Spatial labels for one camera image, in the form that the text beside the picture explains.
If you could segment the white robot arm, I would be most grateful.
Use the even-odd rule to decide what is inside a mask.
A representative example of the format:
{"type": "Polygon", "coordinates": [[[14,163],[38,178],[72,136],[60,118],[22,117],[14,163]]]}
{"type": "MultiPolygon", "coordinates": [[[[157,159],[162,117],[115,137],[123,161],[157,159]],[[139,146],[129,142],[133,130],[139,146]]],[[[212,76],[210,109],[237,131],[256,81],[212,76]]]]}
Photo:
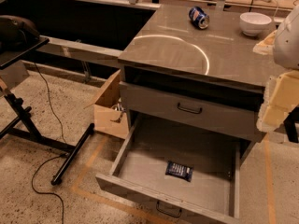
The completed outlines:
{"type": "Polygon", "coordinates": [[[256,126],[259,131],[269,133],[299,106],[299,6],[253,51],[272,55],[275,64],[287,69],[278,77],[270,77],[265,86],[256,126]]]}

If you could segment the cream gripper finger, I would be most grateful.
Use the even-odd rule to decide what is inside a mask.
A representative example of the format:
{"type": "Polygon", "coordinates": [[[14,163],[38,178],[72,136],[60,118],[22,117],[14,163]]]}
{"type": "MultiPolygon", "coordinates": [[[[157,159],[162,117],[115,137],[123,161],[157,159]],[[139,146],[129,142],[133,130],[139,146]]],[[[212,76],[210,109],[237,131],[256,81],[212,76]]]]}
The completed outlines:
{"type": "Polygon", "coordinates": [[[292,70],[266,83],[256,126],[264,133],[277,129],[299,106],[299,71],[292,70]]]}
{"type": "Polygon", "coordinates": [[[277,31],[273,31],[264,40],[257,43],[253,52],[261,55],[272,55],[276,33],[277,31]]]}

